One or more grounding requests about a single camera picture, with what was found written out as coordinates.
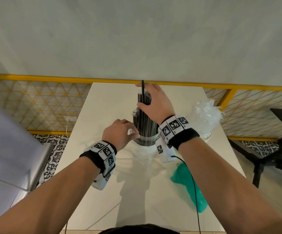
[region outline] white table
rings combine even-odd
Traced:
[[[202,87],[163,85],[162,89],[177,114],[187,115],[189,105],[206,98]],[[100,139],[104,128],[114,120],[132,121],[139,91],[132,84],[93,83],[56,173]],[[220,125],[208,144],[244,175]],[[196,207],[185,187],[170,180],[180,161],[162,164],[155,155],[153,177],[149,179],[143,161],[133,158],[133,154],[146,155],[138,149],[132,141],[116,155],[116,168],[108,184],[103,191],[92,187],[88,190],[68,222],[69,230],[105,230],[152,223],[176,231],[198,231]],[[224,231],[209,207],[200,214],[200,225],[202,231]]]

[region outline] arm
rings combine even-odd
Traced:
[[[151,105],[137,105],[152,120],[160,125],[165,118],[175,115],[170,100],[158,85],[146,84],[146,89],[152,96]],[[182,143],[179,152],[227,233],[282,232],[282,217],[258,189],[201,138]]]
[[[137,134],[127,135],[130,128]],[[133,123],[117,119],[102,140],[119,151],[138,136]],[[59,233],[99,173],[89,158],[76,159],[0,216],[0,234]]]

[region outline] electrical outlet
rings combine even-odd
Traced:
[[[77,121],[77,117],[64,117],[65,121]]]

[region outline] hand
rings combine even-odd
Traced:
[[[127,132],[132,129],[135,133],[128,135]],[[105,128],[102,140],[105,140],[115,146],[117,152],[123,149],[129,141],[139,138],[139,131],[135,125],[126,119],[117,119],[112,125]]]
[[[151,104],[145,105],[143,103],[137,103],[137,106],[144,111],[152,121],[161,125],[162,121],[167,117],[175,115],[169,98],[158,84],[146,83],[144,87],[151,94]]]

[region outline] black and white tile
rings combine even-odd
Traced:
[[[265,141],[241,141],[244,145],[252,149],[253,151],[259,153],[263,157],[268,156],[269,154],[278,150],[279,146],[274,142],[265,142]]]
[[[52,143],[54,146],[44,169],[44,181],[47,181],[49,178],[51,178],[54,175],[54,172],[56,171],[62,153],[68,142],[69,136],[33,134],[33,137],[36,138],[42,144]]]

